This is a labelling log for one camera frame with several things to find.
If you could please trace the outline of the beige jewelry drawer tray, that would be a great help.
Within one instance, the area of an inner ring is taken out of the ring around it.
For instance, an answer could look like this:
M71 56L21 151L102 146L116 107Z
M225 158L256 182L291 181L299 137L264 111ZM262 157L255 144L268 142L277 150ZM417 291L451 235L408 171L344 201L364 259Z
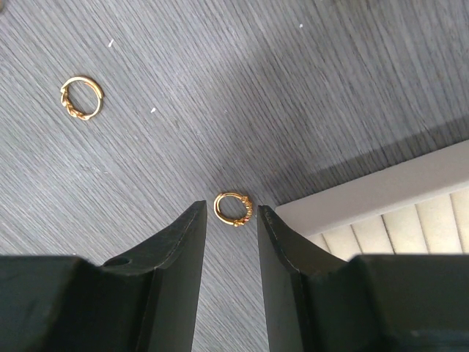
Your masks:
M468 253L468 142L280 205L294 231L342 260Z

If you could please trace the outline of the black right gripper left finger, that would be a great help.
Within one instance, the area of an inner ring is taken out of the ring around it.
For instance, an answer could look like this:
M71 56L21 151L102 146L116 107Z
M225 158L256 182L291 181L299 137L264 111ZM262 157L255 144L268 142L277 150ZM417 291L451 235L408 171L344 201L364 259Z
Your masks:
M190 351L207 206L94 265L78 256L1 258L3 351Z

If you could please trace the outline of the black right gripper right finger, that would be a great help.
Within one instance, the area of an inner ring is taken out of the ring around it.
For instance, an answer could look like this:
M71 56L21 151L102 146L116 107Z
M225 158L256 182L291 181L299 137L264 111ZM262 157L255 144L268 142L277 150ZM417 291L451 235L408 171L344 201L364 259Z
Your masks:
M343 261L262 205L257 235L272 351L466 351L468 257Z

